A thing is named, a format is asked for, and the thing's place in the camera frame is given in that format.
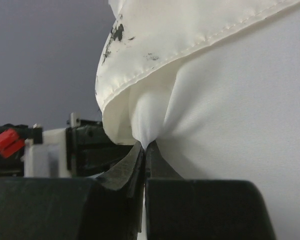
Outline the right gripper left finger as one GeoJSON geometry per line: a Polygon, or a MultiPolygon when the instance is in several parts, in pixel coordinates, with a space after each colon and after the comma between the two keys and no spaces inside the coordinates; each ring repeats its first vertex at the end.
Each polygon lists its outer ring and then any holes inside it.
{"type": "Polygon", "coordinates": [[[136,142],[130,152],[97,179],[97,234],[141,232],[145,182],[144,150],[136,142]]]}

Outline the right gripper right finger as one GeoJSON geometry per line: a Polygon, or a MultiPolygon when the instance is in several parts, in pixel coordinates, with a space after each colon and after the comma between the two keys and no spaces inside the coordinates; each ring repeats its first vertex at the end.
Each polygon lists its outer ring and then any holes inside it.
{"type": "Polygon", "coordinates": [[[151,142],[145,151],[145,177],[147,179],[183,179],[163,158],[156,141],[151,142]]]}

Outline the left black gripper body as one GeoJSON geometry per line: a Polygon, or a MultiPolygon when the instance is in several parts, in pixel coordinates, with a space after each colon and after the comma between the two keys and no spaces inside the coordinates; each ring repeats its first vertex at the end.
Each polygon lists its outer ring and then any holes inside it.
{"type": "Polygon", "coordinates": [[[132,145],[115,144],[103,123],[72,112],[66,128],[66,167],[72,177],[89,177],[108,171],[122,160],[132,145]]]}

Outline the white pillow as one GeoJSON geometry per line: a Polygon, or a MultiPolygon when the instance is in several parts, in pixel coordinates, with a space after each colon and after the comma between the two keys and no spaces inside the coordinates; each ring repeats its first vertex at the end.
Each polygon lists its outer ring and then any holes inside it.
{"type": "Polygon", "coordinates": [[[186,177],[249,180],[280,240],[300,240],[300,25],[237,36],[130,92],[133,136],[186,177]]]}

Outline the cream pillowcase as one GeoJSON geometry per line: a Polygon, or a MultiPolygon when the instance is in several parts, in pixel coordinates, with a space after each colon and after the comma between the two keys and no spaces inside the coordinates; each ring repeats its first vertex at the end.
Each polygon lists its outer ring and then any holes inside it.
{"type": "Polygon", "coordinates": [[[179,68],[198,55],[260,29],[300,26],[300,0],[120,0],[113,5],[117,18],[98,63],[95,96],[105,133],[120,145],[141,143],[133,135],[129,107],[136,87],[150,82],[171,89],[179,68]]]}

